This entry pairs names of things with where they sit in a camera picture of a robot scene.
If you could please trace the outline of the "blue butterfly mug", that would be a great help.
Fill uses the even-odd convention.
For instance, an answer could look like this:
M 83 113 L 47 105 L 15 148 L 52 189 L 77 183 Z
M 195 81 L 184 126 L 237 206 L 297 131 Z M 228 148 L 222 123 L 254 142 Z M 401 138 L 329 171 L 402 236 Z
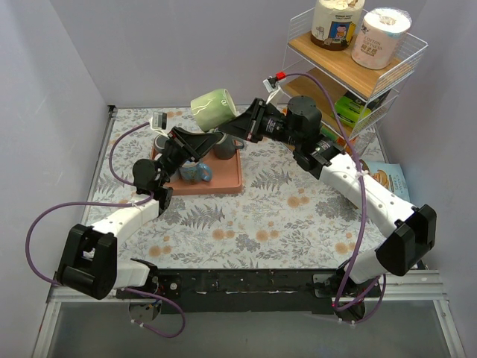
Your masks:
M 212 180 L 211 168 L 202 162 L 186 161 L 180 168 L 181 178 L 189 184 L 200 183 L 201 181 L 210 182 Z

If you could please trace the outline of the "green ceramic mug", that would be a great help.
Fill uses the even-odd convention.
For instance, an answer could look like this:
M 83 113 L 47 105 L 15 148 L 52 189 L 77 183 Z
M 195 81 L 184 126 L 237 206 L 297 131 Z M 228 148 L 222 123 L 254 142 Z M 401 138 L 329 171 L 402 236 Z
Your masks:
M 236 106 L 227 89 L 214 89 L 190 102 L 192 115 L 203 132 L 211 131 L 237 117 Z

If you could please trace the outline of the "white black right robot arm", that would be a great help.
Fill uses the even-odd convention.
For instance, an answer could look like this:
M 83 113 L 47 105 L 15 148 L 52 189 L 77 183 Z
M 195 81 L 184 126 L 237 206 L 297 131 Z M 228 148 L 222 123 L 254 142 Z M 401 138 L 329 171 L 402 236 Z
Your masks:
M 338 290 L 354 296 L 364 282 L 391 273 L 405 275 L 435 244 L 437 213 L 429 205 L 416 207 L 395 196 L 361 169 L 361 163 L 320 132 L 321 112 L 307 96 L 295 96 L 281 113 L 257 98 L 239 116 L 219 125 L 219 131 L 259 142 L 269 138 L 294 146 L 299 167 L 340 192 L 378 227 L 385 241 L 355 255 L 337 278 Z

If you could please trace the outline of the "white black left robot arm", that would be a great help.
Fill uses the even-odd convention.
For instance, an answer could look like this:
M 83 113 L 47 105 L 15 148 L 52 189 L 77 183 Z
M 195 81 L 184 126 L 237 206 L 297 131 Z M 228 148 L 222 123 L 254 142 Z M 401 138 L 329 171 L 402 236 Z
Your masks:
M 67 236 L 57 281 L 101 300 L 113 289 L 133 287 L 142 298 L 153 297 L 159 281 L 152 265 L 141 260 L 121 261 L 118 246 L 138 229 L 160 217 L 171 202 L 170 177 L 186 162 L 198 162 L 222 140 L 221 132 L 194 134 L 174 127 L 159 159 L 141 159 L 133 165 L 136 196 L 105 219 L 90 226 L 75 225 Z

